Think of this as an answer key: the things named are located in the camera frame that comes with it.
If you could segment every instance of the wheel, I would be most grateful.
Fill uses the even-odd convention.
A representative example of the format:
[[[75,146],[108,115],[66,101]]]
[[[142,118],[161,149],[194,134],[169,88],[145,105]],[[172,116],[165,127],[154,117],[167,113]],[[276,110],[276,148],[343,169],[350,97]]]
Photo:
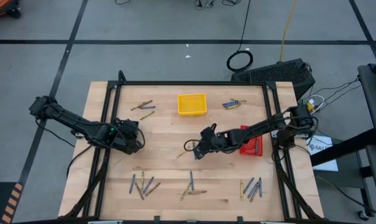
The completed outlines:
[[[7,11],[7,14],[14,19],[19,19],[21,17],[21,12],[18,9],[12,9],[11,11]]]
[[[369,217],[367,216],[367,213],[365,212],[365,210],[357,212],[357,215],[363,221],[368,221],[369,220]]]

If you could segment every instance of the yellow cable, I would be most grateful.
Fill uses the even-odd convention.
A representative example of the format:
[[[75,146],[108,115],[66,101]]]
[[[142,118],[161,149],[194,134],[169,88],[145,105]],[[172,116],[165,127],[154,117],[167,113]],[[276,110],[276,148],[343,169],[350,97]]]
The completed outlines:
[[[282,58],[283,58],[283,49],[284,49],[284,42],[285,42],[286,31],[287,31],[288,28],[289,28],[290,19],[292,18],[293,11],[294,11],[294,8],[296,7],[296,3],[297,3],[297,2],[298,2],[298,0],[294,0],[294,3],[293,3],[293,6],[292,6],[292,9],[290,10],[290,14],[289,14],[288,21],[286,22],[286,25],[285,25],[285,30],[283,31],[282,45],[281,45],[281,55],[280,55],[280,62],[282,62]]]

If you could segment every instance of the table leg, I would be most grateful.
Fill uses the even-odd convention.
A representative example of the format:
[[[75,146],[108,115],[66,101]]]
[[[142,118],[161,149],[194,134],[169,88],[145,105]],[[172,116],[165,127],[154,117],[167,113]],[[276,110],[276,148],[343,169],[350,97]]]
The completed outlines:
[[[310,157],[311,164],[314,167],[347,154],[357,152],[361,149],[365,149],[365,146],[371,144],[376,144],[376,130],[374,128],[329,147],[319,153],[315,153]]]

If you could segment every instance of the gray floor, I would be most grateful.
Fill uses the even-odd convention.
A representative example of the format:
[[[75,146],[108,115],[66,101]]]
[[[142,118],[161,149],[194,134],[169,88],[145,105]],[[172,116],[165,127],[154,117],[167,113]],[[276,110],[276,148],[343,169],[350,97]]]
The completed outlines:
[[[355,0],[376,40],[376,0]],[[0,18],[0,40],[68,40],[82,0],[23,0],[22,17]],[[245,39],[281,40],[293,0],[253,0]],[[193,0],[89,0],[77,40],[239,39],[247,1],[195,11]],[[366,40],[348,0],[299,0],[287,32],[288,40]],[[229,80],[225,61],[238,45],[74,45],[57,99],[83,113],[89,84],[116,79],[122,69],[128,80]],[[47,95],[66,45],[0,44],[0,181],[17,181],[36,125],[28,107],[35,96]],[[275,63],[279,45],[243,45],[254,55],[252,68]],[[368,45],[287,45],[284,60],[302,58],[313,68],[314,91],[354,80],[357,66],[375,63]],[[244,65],[244,58],[233,61]],[[323,96],[330,91],[321,92]],[[320,129],[347,139],[372,127],[364,94],[358,88],[317,117]],[[74,142],[67,128],[49,121],[47,127]],[[56,218],[72,158],[70,147],[44,133],[15,222]],[[370,188],[375,198],[375,188]],[[360,207],[334,189],[318,183],[324,214],[331,220],[361,222]],[[344,189],[360,200],[359,190]],[[371,218],[367,223],[376,223]]]

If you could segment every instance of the yellow container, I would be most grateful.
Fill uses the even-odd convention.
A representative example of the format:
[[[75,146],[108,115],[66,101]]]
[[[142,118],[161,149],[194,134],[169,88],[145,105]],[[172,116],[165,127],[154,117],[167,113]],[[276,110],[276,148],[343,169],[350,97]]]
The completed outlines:
[[[178,113],[180,115],[202,115],[207,112],[206,94],[178,95]]]

